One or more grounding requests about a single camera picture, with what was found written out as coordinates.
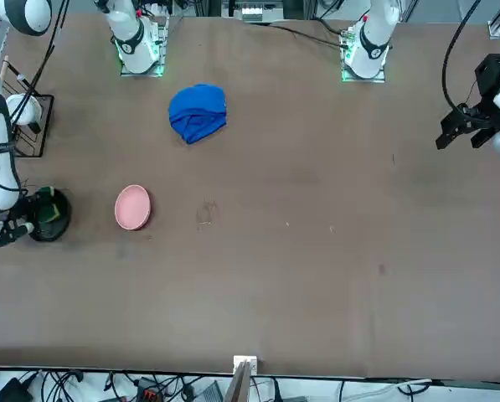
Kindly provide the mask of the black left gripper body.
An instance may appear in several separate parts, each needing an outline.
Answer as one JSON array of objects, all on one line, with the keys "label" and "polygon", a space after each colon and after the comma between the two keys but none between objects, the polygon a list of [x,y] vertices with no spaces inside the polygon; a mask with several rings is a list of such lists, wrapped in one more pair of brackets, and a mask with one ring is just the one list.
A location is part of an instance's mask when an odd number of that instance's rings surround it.
[{"label": "black left gripper body", "polygon": [[500,54],[488,54],[475,68],[482,101],[492,101],[500,88]]}]

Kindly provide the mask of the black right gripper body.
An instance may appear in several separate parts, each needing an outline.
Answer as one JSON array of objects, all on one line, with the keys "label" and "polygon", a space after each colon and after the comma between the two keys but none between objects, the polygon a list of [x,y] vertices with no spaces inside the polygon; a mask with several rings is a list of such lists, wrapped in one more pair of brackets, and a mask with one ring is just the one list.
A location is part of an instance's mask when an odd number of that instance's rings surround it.
[{"label": "black right gripper body", "polygon": [[8,211],[6,223],[9,225],[20,225],[19,221],[35,224],[35,215],[38,208],[39,196],[36,193],[28,193],[21,190],[17,203]]}]

